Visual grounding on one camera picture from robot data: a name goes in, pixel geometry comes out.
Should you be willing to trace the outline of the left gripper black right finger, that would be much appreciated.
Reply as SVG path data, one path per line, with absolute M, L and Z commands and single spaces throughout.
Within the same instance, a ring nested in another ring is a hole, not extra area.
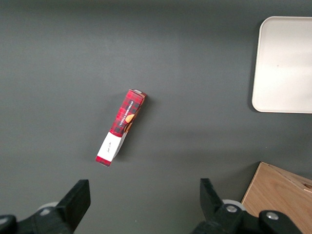
M 194 234 L 259 234 L 258 219 L 245 211 L 241 204 L 224 203 L 208 178 L 200 180 L 200 206 L 205 221 L 192 231 Z

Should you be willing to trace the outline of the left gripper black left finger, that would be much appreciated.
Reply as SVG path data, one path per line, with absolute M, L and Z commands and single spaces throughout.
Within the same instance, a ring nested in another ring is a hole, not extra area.
M 89 180 L 79 180 L 55 205 L 17 223 L 19 234 L 73 234 L 91 204 Z

